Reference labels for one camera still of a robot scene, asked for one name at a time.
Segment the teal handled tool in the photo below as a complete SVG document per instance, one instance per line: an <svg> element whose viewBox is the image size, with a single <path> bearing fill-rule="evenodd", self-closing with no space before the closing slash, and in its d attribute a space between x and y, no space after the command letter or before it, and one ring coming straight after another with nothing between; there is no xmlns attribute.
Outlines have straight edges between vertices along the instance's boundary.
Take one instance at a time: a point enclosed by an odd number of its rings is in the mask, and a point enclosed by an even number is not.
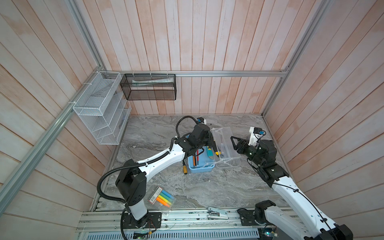
<svg viewBox="0 0 384 240"><path fill-rule="evenodd" d="M210 159L214 159L214 154L211 148L207 148L207 155Z"/></svg>

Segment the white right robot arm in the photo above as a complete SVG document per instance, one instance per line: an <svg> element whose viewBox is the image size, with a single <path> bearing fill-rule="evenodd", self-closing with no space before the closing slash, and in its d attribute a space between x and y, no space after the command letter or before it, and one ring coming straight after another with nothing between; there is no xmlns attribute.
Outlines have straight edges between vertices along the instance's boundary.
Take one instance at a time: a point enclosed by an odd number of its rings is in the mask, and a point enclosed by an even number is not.
<svg viewBox="0 0 384 240"><path fill-rule="evenodd" d="M277 149L273 141L259 140L252 145L246 139L232 136L231 142L234 150L246 156L252 169L300 218L300 221L296 221L274 202L266 200L255 205L256 223L274 225L294 240L353 239L353 232L346 225L338 225L324 214L299 189L289 173L276 162Z"/></svg>

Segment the light blue tool box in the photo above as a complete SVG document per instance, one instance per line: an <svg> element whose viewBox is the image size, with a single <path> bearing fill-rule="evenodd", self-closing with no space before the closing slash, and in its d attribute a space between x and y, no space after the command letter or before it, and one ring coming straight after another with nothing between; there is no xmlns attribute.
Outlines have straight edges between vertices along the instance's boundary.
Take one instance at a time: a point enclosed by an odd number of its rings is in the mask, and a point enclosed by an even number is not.
<svg viewBox="0 0 384 240"><path fill-rule="evenodd" d="M194 167L193 166L193 155L196 156L196 153L192 154L190 150L187 150L186 152L186 159L188 160L188 168L192 174L195 173L204 173L204 172L211 172L213 168L215 167L215 161L214 159L210 159L207 155L207 148L211 148L212 144L211 141L208 140L205 142L205 145L197 149L199 151L199 165Z"/></svg>

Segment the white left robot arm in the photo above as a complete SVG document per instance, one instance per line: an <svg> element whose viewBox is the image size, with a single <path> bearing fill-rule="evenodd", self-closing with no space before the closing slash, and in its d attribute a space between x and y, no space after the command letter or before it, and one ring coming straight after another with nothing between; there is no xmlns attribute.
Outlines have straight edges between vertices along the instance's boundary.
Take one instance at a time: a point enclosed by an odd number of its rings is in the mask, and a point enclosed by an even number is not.
<svg viewBox="0 0 384 240"><path fill-rule="evenodd" d="M148 210L144 203L147 182L167 167L183 161L190 156L196 156L198 150L215 145L210 127L204 123L195 125L191 133L171 140L166 150L146 160L134 162L129 160L124 164L115 181L127 211L136 221L147 217Z"/></svg>

